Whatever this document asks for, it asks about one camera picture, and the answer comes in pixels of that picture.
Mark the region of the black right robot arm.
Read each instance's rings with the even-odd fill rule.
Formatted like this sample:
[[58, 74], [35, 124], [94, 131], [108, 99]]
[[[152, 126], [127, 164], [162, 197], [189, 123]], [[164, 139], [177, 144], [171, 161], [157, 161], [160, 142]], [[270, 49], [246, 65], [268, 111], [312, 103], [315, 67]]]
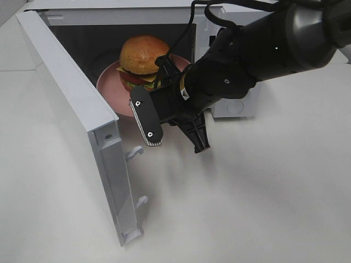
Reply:
[[220, 99], [241, 99], [257, 83], [326, 66], [337, 49], [350, 44], [350, 1], [237, 1], [267, 15], [240, 26], [215, 16], [214, 1], [203, 1], [205, 16], [220, 30], [208, 51], [183, 72], [168, 55], [156, 59], [159, 88], [148, 92], [145, 142], [161, 143], [162, 123], [178, 127], [195, 152], [209, 148], [204, 110]]

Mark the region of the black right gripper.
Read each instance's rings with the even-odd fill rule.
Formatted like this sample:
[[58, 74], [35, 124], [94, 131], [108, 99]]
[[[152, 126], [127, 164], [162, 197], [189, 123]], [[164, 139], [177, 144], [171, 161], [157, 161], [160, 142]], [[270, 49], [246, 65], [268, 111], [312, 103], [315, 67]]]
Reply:
[[210, 148], [202, 112], [219, 101], [219, 65], [191, 64], [181, 71], [170, 56], [159, 56], [155, 89], [150, 92], [161, 123], [171, 123], [194, 145], [194, 152]]

